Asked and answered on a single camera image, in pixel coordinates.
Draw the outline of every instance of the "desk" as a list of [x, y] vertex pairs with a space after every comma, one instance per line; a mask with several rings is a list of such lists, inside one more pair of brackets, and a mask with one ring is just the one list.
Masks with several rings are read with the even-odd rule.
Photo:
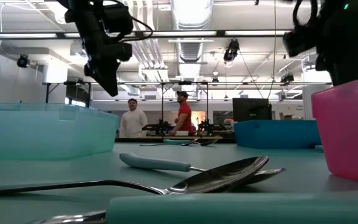
[[[248, 149], [235, 144], [216, 144], [209, 147], [140, 147], [136, 143], [117, 143], [113, 152], [72, 161], [0, 161], [0, 185], [117, 179], [163, 188], [196, 174], [129, 168], [119, 160], [119, 154], [122, 152], [190, 162], [202, 169], [210, 169], [246, 157], [266, 155], [270, 161], [264, 169], [284, 167], [287, 171], [265, 182], [245, 187], [244, 192], [315, 195], [340, 192], [358, 198], [358, 183], [331, 175], [323, 153], [313, 149]], [[123, 187], [105, 186], [0, 197], [0, 224], [21, 224], [37, 218], [105, 210], [112, 198], [135, 195], [150, 194]]]

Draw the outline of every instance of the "computer monitor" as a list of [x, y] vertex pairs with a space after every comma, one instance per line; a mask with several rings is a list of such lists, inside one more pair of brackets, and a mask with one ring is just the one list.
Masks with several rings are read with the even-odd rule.
[[235, 122], [272, 119], [272, 105], [268, 99], [233, 98]]

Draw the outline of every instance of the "pink bin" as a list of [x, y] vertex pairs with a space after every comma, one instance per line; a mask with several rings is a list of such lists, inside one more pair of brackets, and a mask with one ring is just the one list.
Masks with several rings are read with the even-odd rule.
[[328, 169], [358, 181], [358, 80], [311, 96]]

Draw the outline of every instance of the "white shirt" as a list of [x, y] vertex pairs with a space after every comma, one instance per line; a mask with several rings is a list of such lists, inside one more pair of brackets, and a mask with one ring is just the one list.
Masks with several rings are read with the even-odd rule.
[[141, 110], [127, 111], [121, 118], [120, 138], [141, 138], [142, 128], [147, 125], [146, 114]]

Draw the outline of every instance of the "spoon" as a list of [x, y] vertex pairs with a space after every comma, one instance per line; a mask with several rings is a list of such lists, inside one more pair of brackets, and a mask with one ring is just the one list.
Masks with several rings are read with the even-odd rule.
[[59, 215], [47, 220], [34, 220], [27, 224], [105, 224], [106, 211], [89, 212], [81, 215]]
[[0, 196], [38, 190], [69, 189], [92, 186], [121, 186], [153, 194], [198, 194], [225, 192], [252, 178], [269, 161], [267, 156], [242, 159], [191, 176], [172, 187], [159, 189], [125, 180], [94, 180], [54, 184], [26, 184], [0, 187]]
[[[183, 141], [183, 140], [170, 140], [170, 139], [164, 139], [163, 140], [165, 144], [183, 144], [183, 143], [188, 143], [188, 141]], [[200, 146], [209, 146], [210, 144], [215, 144], [218, 140], [217, 139], [213, 139], [210, 141], [205, 141], [205, 142], [193, 142], [195, 144], [199, 144]]]
[[[122, 162], [129, 165], [130, 167], [150, 170], [174, 170], [189, 172], [191, 170], [198, 172], [206, 172], [207, 170], [192, 167], [191, 164], [186, 162], [169, 161], [163, 159], [151, 159], [146, 157], [140, 157], [133, 153], [121, 153], [119, 158]], [[264, 180], [267, 180], [281, 172], [285, 171], [281, 169], [270, 169], [257, 172], [253, 177], [244, 182], [243, 184], [255, 184]]]
[[158, 144], [141, 144], [140, 146], [166, 146], [166, 145], [174, 145], [174, 146], [189, 146], [195, 142], [197, 142], [198, 139], [193, 139], [191, 141], [182, 143], [182, 144], [174, 144], [174, 143], [158, 143]]

